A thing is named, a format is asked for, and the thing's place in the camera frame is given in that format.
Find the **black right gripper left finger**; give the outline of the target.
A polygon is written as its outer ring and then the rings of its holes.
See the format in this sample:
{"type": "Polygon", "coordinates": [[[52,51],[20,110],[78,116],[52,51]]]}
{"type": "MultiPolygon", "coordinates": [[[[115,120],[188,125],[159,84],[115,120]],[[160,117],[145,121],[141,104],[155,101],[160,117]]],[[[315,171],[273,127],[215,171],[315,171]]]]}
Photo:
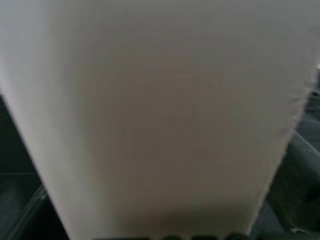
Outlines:
{"type": "Polygon", "coordinates": [[[70,240],[43,186],[10,227],[9,240],[70,240]]]}

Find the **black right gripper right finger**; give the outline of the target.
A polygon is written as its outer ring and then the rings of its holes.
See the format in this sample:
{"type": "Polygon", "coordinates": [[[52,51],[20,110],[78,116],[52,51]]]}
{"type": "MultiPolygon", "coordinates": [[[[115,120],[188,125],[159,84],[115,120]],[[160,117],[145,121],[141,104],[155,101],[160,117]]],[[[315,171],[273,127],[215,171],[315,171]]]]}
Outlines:
{"type": "Polygon", "coordinates": [[[252,240],[320,240],[320,152],[297,132],[250,236],[252,240]]]}

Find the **black table cloth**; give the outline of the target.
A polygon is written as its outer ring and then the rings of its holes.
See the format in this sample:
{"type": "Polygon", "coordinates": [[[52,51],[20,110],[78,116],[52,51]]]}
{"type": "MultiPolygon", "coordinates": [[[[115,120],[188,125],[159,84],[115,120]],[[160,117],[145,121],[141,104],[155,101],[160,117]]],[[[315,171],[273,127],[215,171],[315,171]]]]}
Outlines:
{"type": "MultiPolygon", "coordinates": [[[[320,66],[316,70],[314,90],[309,95],[304,115],[295,133],[300,134],[320,152],[320,66]]],[[[0,97],[0,240],[10,240],[10,228],[40,186],[43,184],[0,97]]],[[[231,233],[225,237],[209,234],[156,238],[100,237],[94,240],[253,240],[251,232],[231,233]]]]}

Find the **white plastic table leg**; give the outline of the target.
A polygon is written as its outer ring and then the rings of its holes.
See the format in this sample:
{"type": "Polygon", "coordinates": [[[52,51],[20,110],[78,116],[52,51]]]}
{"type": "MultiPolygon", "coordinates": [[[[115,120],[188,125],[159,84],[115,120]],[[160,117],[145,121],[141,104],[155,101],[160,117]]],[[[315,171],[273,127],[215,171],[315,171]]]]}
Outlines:
{"type": "Polygon", "coordinates": [[[0,0],[0,90],[71,240],[249,233],[319,60],[320,0],[0,0]]]}

